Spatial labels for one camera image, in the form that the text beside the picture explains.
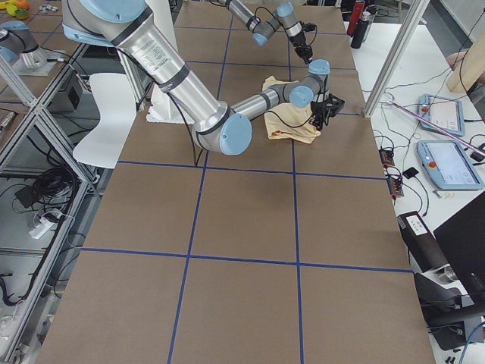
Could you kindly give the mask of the grey third robot arm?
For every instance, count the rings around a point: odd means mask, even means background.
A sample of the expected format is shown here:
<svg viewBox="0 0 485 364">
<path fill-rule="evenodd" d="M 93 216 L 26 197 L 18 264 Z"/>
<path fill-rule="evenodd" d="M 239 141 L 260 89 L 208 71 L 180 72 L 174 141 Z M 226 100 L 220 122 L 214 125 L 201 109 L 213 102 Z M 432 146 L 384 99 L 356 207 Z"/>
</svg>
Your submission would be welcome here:
<svg viewBox="0 0 485 364">
<path fill-rule="evenodd" d="M 54 67 L 29 27 L 20 20 L 1 24 L 1 56 L 20 76 L 47 77 Z"/>
</svg>

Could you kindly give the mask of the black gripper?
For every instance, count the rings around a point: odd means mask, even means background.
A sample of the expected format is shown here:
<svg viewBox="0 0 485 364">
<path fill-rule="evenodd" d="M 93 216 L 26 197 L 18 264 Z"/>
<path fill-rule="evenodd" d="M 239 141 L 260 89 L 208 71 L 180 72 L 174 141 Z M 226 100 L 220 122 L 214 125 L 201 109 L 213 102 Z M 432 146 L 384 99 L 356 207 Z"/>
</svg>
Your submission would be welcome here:
<svg viewBox="0 0 485 364">
<path fill-rule="evenodd" d="M 308 123 L 316 127 L 318 131 L 322 131 L 324 126 L 328 125 L 330 118 L 335 117 L 345 105 L 345 101 L 332 93 L 323 101 L 312 101 L 311 117 Z"/>
<path fill-rule="evenodd" d="M 312 47 L 306 41 L 306 32 L 317 31 L 317 25 L 313 23 L 300 23 L 301 31 L 293 36 L 290 37 L 289 40 L 292 43 L 294 50 L 297 55 L 301 55 L 301 59 L 306 63 L 309 64 L 312 61 L 313 57 L 313 50 Z"/>
</svg>

